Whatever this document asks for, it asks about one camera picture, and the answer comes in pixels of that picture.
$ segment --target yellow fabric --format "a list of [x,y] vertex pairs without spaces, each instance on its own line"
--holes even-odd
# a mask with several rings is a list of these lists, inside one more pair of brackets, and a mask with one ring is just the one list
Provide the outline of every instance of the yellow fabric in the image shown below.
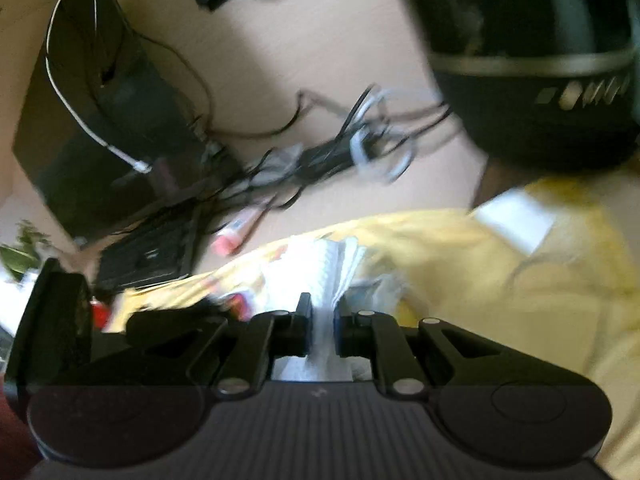
[[[605,211],[575,182],[546,180],[527,191],[558,215],[529,259],[458,210],[364,218],[308,236],[356,236],[390,258],[412,289],[396,313],[401,324],[415,326],[423,316],[439,317],[591,378],[604,389],[614,412],[598,462],[614,478],[638,480],[636,270]],[[284,247],[285,240],[240,256],[212,275],[192,278],[190,286],[203,279],[222,290],[255,283],[263,263]],[[200,290],[193,298],[205,293]],[[162,294],[164,304],[171,304],[166,291]],[[184,290],[176,294],[184,295]],[[122,328],[140,305],[157,304],[149,298],[128,293],[114,327]]]

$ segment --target black cable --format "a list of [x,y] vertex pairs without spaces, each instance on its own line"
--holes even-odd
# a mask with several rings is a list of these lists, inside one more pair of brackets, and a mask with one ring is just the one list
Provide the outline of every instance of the black cable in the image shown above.
[[177,59],[184,65],[184,67],[191,72],[193,78],[198,82],[198,84],[202,87],[203,92],[207,97],[207,111],[205,114],[206,117],[206,127],[210,128],[211,123],[213,122],[213,93],[211,92],[211,88],[204,78],[200,75],[200,73],[195,69],[195,67],[186,59],[179,50],[175,49],[171,45],[167,43],[163,43],[162,41],[154,40],[150,38],[146,34],[142,34],[141,32],[134,30],[133,33],[137,35],[141,40],[148,41],[151,44],[159,46],[160,48],[164,48],[165,50],[171,52]]
[[229,225],[229,222],[225,222],[225,223],[223,223],[222,225],[219,225],[218,227],[216,227],[215,229],[213,229],[213,231],[206,231],[206,232],[204,233],[204,235],[205,235],[205,236],[211,236],[211,235],[217,234],[217,233],[219,233],[220,231],[222,231],[222,229],[224,229],[224,228],[225,228],[226,226],[228,226],[228,225]]
[[[90,46],[90,53],[92,54],[92,61],[94,62],[94,65],[95,65],[94,69],[95,69],[95,72],[96,72],[96,75],[97,75],[98,79],[100,79],[100,83],[101,84],[107,83],[115,75],[114,71],[115,71],[115,69],[117,67],[118,59],[120,58],[120,54],[121,54],[122,49],[124,47],[125,38],[127,37],[127,29],[125,27],[122,27],[122,33],[120,35],[120,41],[118,43],[118,47],[116,49],[116,53],[113,56],[113,61],[110,63],[109,67],[106,70],[104,70],[100,66],[98,66],[98,63],[96,61],[95,45],[96,45],[97,42],[96,41],[92,41],[90,39],[92,36],[99,37],[100,34],[95,35],[95,34],[87,33],[86,28],[83,27],[78,22],[78,20],[71,13],[68,12],[68,10],[66,10],[64,2],[60,6],[60,10],[68,17],[69,21],[71,22],[71,25],[73,25],[73,27],[75,28],[76,32],[80,35],[84,45],[85,46],[87,46],[87,45]],[[103,46],[103,50],[105,52],[104,56],[106,58],[106,50],[105,50],[104,46]],[[66,68],[66,67],[63,67],[63,68],[66,69],[67,73],[71,73],[71,71],[68,68]],[[88,74],[86,73],[87,72],[87,68],[88,67],[85,65],[85,77],[84,77],[84,79],[85,79],[85,83],[86,83],[87,88],[88,88],[88,92],[89,92],[92,100],[94,101],[94,104],[96,105],[96,107],[98,108],[100,113],[103,114],[111,122],[111,124],[113,126],[116,126],[116,127],[122,128],[124,130],[127,130],[127,133],[131,134],[131,131],[127,127],[123,126],[122,124],[119,124],[118,121],[114,117],[110,116],[110,114],[108,114],[107,111],[102,108],[101,104],[97,100],[97,97],[95,95],[95,92],[93,90],[92,85],[88,81]],[[109,76],[108,80],[104,81],[105,76],[107,76],[107,75]],[[186,107],[188,107],[190,109],[189,110],[189,114],[192,115],[192,116],[195,116],[193,102],[187,97],[187,95],[183,91],[178,89],[178,88],[172,88],[172,91],[176,94],[176,96],[179,99],[184,101],[183,104],[186,104]],[[190,127],[193,127],[193,125],[197,122],[198,118],[199,117],[194,117],[193,121],[190,123]],[[143,137],[146,138],[146,140],[148,140],[148,142],[152,142],[152,140],[149,139],[146,136],[146,134],[144,134],[144,132],[142,132],[142,135],[143,135]]]
[[269,148],[260,159],[260,162],[258,162],[258,164],[256,164],[253,168],[251,168],[248,171],[247,176],[249,177],[249,184],[251,184],[251,181],[254,178],[254,176],[260,173],[260,170],[262,169],[264,163],[267,162],[269,155],[271,155],[271,153],[273,153],[275,150],[276,148]]
[[297,123],[298,120],[300,120],[308,112],[309,108],[305,109],[304,103],[305,103],[305,94],[302,90],[298,91],[296,93],[296,111],[293,113],[293,117],[290,118],[287,124],[285,124],[281,128],[276,128],[275,130],[248,134],[243,132],[228,132],[225,130],[212,128],[211,133],[214,136],[231,137],[233,139],[239,139],[239,140],[269,139],[270,137],[277,137],[283,134],[284,132],[286,132],[287,130],[289,130],[290,127],[292,127],[295,123]]
[[[83,55],[86,54],[86,51],[88,49],[88,53],[90,54],[91,61],[92,64],[94,66],[94,70],[95,70],[95,75],[100,82],[102,82],[102,69],[100,68],[100,66],[98,65],[97,59],[96,59],[96,55],[95,55],[95,41],[91,40],[91,37],[94,36],[94,34],[88,33],[86,28],[83,27],[81,25],[81,23],[78,22],[78,20],[76,19],[75,16],[73,16],[72,13],[70,13],[66,7],[65,7],[65,3],[63,2],[60,5],[60,11],[66,16],[66,18],[68,19],[68,22],[72,25],[72,27],[74,28],[74,30],[76,31],[76,33],[80,36],[81,40],[82,40],[82,52]],[[60,63],[56,63],[56,66],[59,66],[60,68],[63,68],[67,73],[73,75],[74,77],[78,77],[80,78],[80,76],[77,76],[76,74],[73,74],[71,72],[71,70],[68,69],[68,67],[65,67],[63,65],[61,65]],[[95,107],[97,108],[97,110],[100,112],[100,114],[103,116],[103,118],[111,124],[111,126],[113,126],[116,130],[123,130],[128,136],[130,137],[135,137],[136,134],[139,134],[140,136],[143,137],[143,139],[146,140],[146,142],[149,143],[149,145],[153,145],[153,140],[149,138],[149,136],[144,132],[144,131],[140,131],[140,132],[136,132],[136,134],[134,134],[134,132],[126,125],[123,124],[120,120],[118,120],[117,118],[115,118],[111,113],[109,113],[107,110],[105,110],[105,108],[102,106],[102,104],[100,103],[100,101],[98,100],[98,96],[95,93],[95,89],[94,86],[92,85],[91,81],[90,81],[90,74],[89,74],[89,64],[85,61],[84,63],[84,84],[86,86],[86,92],[89,95],[91,101],[93,102],[93,104],[95,105]]]
[[[276,180],[274,182],[270,182],[268,184],[265,184],[264,186],[253,186],[253,185],[251,185],[251,186],[246,187],[242,191],[238,191],[236,193],[233,193],[232,195],[225,196],[225,197],[221,198],[220,200],[224,201],[224,202],[228,202],[229,200],[233,200],[233,199],[238,198],[240,196],[251,195],[251,193],[253,193],[256,190],[266,189],[266,188],[269,188],[269,187],[277,187],[277,186],[280,186],[281,184],[286,183],[286,181],[289,178],[290,178],[290,176],[286,175],[286,176],[282,177],[281,179]],[[243,205],[243,206],[251,205],[251,202],[245,201],[241,205]]]
[[411,138],[419,139],[421,136],[429,133],[431,130],[436,128],[436,126],[439,126],[440,124],[442,124],[451,114],[452,114],[451,108],[447,108],[444,111],[444,113],[439,118],[437,118],[433,123],[427,124],[422,128],[419,128],[413,132],[408,133],[406,137],[403,137],[402,139],[400,139],[392,148],[390,148],[384,153],[381,153],[377,158],[382,158],[384,156],[390,155],[391,153],[397,151],[401,146],[403,146]]
[[[367,89],[360,94],[360,97],[358,98],[358,100],[356,101],[356,104],[353,105],[353,108],[351,108],[351,110],[349,111],[349,113],[347,114],[347,118],[344,120],[344,122],[342,123],[342,126],[340,128],[340,131],[338,132],[338,134],[335,136],[334,139],[334,145],[331,147],[331,149],[327,152],[327,154],[324,156],[324,158],[322,159],[322,161],[320,162],[320,164],[324,164],[334,153],[335,150],[338,148],[338,145],[340,145],[340,141],[342,140],[342,138],[347,134],[347,131],[350,127],[352,127],[351,121],[353,121],[353,118],[355,117],[356,113],[358,112],[358,110],[360,109],[360,107],[362,106],[364,99],[367,98],[367,96],[371,93],[371,91],[373,90],[375,85],[369,85],[367,87]],[[319,180],[324,180],[325,175],[320,176],[319,178],[317,178],[314,182],[306,182],[305,184],[315,184],[316,182],[318,182]]]
[[270,210],[278,209],[280,211],[285,211],[289,209],[292,205],[294,205],[298,201],[298,199],[300,198],[300,196],[302,195],[305,189],[306,189],[306,186],[300,186],[296,191],[296,193],[291,198],[289,198],[289,200],[287,200],[286,202],[280,205],[270,206],[268,209]]
[[138,228],[138,226],[129,228],[129,229],[123,229],[122,231],[116,231],[114,233],[109,234],[109,236],[121,236],[121,235],[128,235],[131,234],[133,231],[135,231]]
[[[100,13],[98,12],[98,0],[94,0],[94,12],[96,16],[99,16]],[[72,16],[72,14],[70,12],[68,12],[68,10],[65,9],[65,2],[62,2],[62,6],[61,6],[62,10],[64,11],[64,13],[67,15],[68,18],[70,18],[73,22],[74,22],[74,26],[76,27],[77,30],[79,29],[84,29],[84,27],[82,27],[78,20],[75,19],[74,16]],[[104,62],[108,65],[108,67],[106,69],[103,69],[101,66],[99,67],[99,69],[97,70],[98,72],[98,76],[100,76],[100,79],[102,82],[106,82],[108,80],[111,80],[114,76],[114,72],[118,63],[118,59],[120,58],[120,54],[122,52],[122,48],[124,47],[124,43],[125,43],[125,38],[127,35],[127,28],[125,26],[122,26],[121,29],[121,33],[120,33],[120,40],[118,42],[118,46],[116,48],[116,51],[113,55],[113,57],[108,56],[107,53],[107,46],[106,46],[106,42],[104,41],[104,38],[102,36],[102,34],[100,34],[100,27],[98,26],[98,23],[94,23],[94,33],[92,35],[90,35],[89,37],[93,37],[93,41],[90,42],[91,46],[92,46],[92,56],[94,58],[94,60],[97,60],[97,53],[96,53],[96,46],[98,44],[100,44],[100,49],[102,51],[102,57],[104,58]]]

